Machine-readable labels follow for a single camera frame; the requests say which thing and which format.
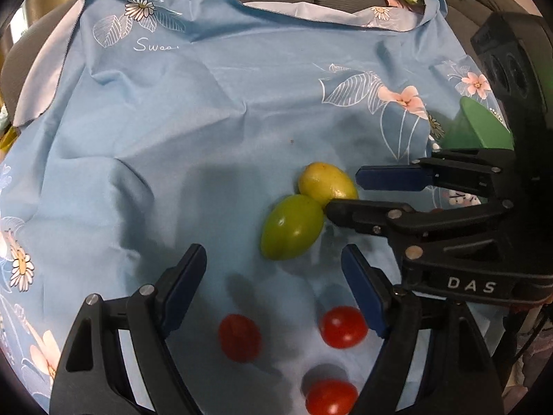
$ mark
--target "tomato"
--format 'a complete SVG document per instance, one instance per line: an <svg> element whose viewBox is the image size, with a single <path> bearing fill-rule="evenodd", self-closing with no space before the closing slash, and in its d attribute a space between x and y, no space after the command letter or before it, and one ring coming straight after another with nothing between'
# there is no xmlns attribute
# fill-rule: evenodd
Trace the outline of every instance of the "tomato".
<svg viewBox="0 0 553 415"><path fill-rule="evenodd" d="M251 362L261 352L261 333L244 315L227 315L219 324L219 342L225 355L234 362Z"/></svg>
<svg viewBox="0 0 553 415"><path fill-rule="evenodd" d="M369 331L359 309L350 306L329 310L321 320L319 329L325 343L337 349L358 345Z"/></svg>
<svg viewBox="0 0 553 415"><path fill-rule="evenodd" d="M357 389L349 382L329 379L313 385L305 399L311 415L347 415L357 400Z"/></svg>

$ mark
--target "cherry tomato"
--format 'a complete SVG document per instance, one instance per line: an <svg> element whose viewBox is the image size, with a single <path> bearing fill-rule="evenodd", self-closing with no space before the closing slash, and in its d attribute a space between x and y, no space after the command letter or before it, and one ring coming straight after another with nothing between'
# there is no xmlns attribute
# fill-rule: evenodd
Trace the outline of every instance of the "cherry tomato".
<svg viewBox="0 0 553 415"><path fill-rule="evenodd" d="M219 342L225 355L234 362L251 362L261 352L261 333L244 315L227 315L219 325Z"/></svg>
<svg viewBox="0 0 553 415"><path fill-rule="evenodd" d="M361 343L369 331L359 309L350 306L329 310L321 320L319 329L328 346L341 350Z"/></svg>
<svg viewBox="0 0 553 415"><path fill-rule="evenodd" d="M329 379L313 385L305 399L311 415L347 415L357 400L357 389L349 382Z"/></svg>

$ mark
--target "green lime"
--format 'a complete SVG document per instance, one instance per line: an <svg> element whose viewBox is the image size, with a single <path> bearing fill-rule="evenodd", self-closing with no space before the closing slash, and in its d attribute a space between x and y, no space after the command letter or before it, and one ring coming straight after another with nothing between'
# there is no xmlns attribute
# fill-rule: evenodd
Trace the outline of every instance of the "green lime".
<svg viewBox="0 0 553 415"><path fill-rule="evenodd" d="M319 237L324 220L322 208L314 199L305 195L287 197L265 220L261 252L271 260L302 255Z"/></svg>

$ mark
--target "black device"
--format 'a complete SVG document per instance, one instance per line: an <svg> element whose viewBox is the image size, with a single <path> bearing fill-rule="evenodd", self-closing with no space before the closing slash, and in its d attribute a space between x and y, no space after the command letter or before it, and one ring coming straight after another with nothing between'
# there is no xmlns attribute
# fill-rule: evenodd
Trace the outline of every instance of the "black device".
<svg viewBox="0 0 553 415"><path fill-rule="evenodd" d="M23 0L0 0L0 34ZM465 301L540 305L553 289L548 195L552 184L553 71L549 0L535 0L544 18L493 14L474 38L515 140L507 150L441 151L403 167L409 188L428 184L481 195L486 204L420 213L402 203L333 201L334 223L386 236L402 272L394 287L355 245L342 251L342 270L370 326L384 338L353 415L396 412L421 329L432 329L427 364L408 415L499 415L505 370L513 354L491 358ZM534 43L540 39L541 47ZM357 180L378 174L388 183L398 169L364 167ZM192 245L154 285L129 298L89 295L65 343L51 396L51 415L199 415L164 340L179 327L207 265ZM421 291L446 297L417 296ZM136 404L117 330L129 330L155 412ZM512 326L507 334L516 332ZM549 413L550 360L513 415ZM45 415L0 354L0 414Z"/></svg>

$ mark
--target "white strip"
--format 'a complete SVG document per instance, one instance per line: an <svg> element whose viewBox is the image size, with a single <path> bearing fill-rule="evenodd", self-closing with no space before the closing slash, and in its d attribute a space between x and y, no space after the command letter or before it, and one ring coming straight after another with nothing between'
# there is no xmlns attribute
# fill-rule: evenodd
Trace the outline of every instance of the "white strip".
<svg viewBox="0 0 553 415"><path fill-rule="evenodd" d="M250 8L264 9L304 20L338 23L341 25L360 26L365 28L382 28L392 31L409 31L414 29L422 17L419 14L401 8L383 8L385 14L377 16L377 6L355 13L339 11L305 1L284 3L279 1L253 1L244 3Z"/></svg>
<svg viewBox="0 0 553 415"><path fill-rule="evenodd" d="M71 36L84 6L85 0L77 0L37 54L21 89L13 126L22 126L38 118L51 105Z"/></svg>

